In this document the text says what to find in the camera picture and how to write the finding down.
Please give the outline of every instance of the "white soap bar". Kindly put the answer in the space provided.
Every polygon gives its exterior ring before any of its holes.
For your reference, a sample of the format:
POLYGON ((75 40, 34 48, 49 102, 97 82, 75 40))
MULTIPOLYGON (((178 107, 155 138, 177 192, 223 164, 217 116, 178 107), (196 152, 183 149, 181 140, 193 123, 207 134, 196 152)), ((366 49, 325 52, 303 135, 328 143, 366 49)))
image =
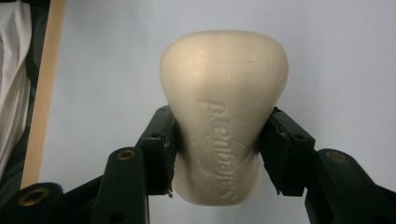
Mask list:
POLYGON ((232 205, 259 186, 257 137, 288 69, 282 47, 252 32, 194 33, 166 50, 161 82, 181 134, 173 188, 184 200, 232 205))

